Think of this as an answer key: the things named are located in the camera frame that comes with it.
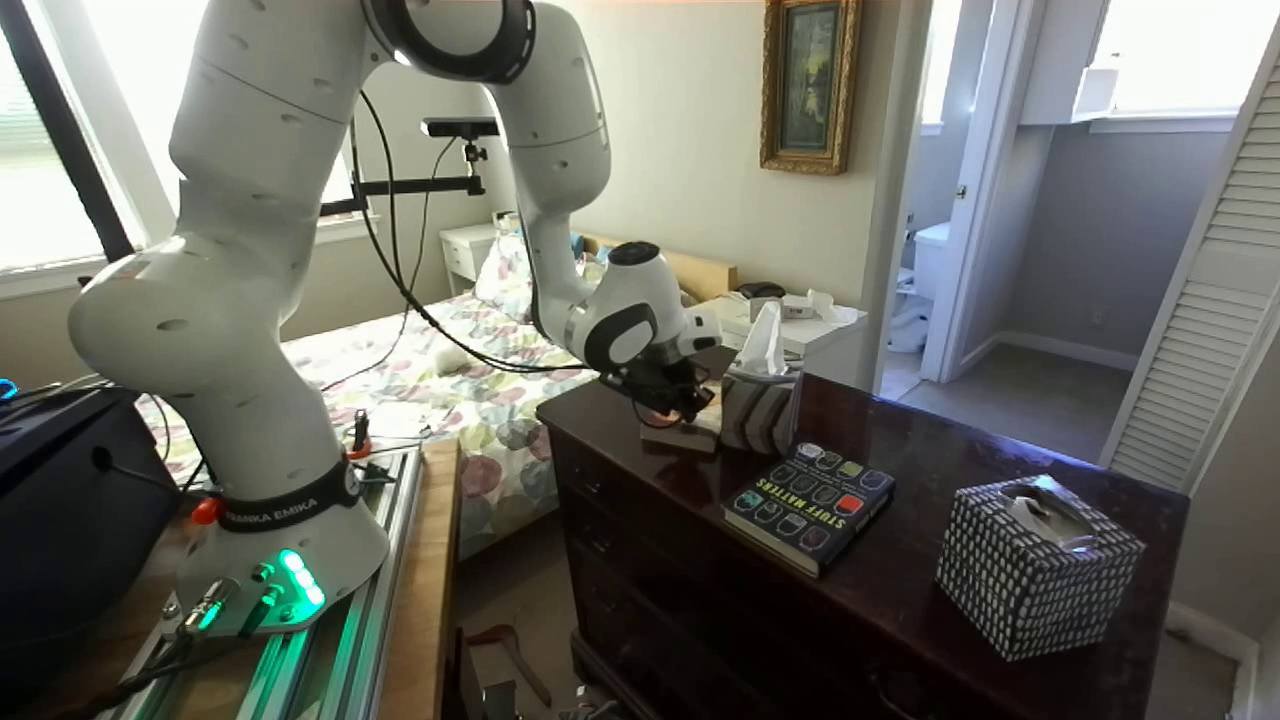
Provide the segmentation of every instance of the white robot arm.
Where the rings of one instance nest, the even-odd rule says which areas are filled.
[[[212,636],[303,628],[388,558],[320,392],[282,351],[323,175],[386,59],[494,94],[539,332],[657,409],[702,405],[681,356],[689,320],[650,244],[617,254],[591,296],[576,290],[570,211],[610,186],[610,134],[570,11],[528,0],[212,0],[172,127],[176,237],[103,267],[70,320],[80,356],[172,401],[207,459],[224,512],[191,551],[181,600],[212,607]]]

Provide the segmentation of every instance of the checkered tissue box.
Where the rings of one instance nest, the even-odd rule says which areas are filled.
[[[1101,645],[1143,544],[1051,475],[962,488],[939,587],[1006,662]]]

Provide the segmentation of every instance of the framed picture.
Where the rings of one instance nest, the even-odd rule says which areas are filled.
[[[759,166],[846,172],[859,0],[769,0]]]

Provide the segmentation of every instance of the electronic device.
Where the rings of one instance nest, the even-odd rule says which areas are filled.
[[[176,501],[130,392],[50,388],[0,405],[0,717],[84,647]]]
[[[726,505],[728,527],[803,578],[823,578],[840,551],[883,512],[896,479],[833,447],[796,451]]]

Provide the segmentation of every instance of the bedding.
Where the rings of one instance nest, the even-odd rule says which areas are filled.
[[[733,267],[665,254],[691,301],[726,296]],[[357,413],[367,413],[378,444],[422,444],[444,436],[459,444],[459,558],[556,512],[550,434],[536,409],[576,384],[598,381],[566,347],[528,323],[528,259],[520,233],[501,233],[475,290],[430,306],[444,332],[506,366],[556,373],[516,373],[480,366],[422,318],[382,318],[285,344],[295,373],[323,392],[329,422],[352,441]],[[201,451],[176,413],[142,405],[176,479],[201,467]]]

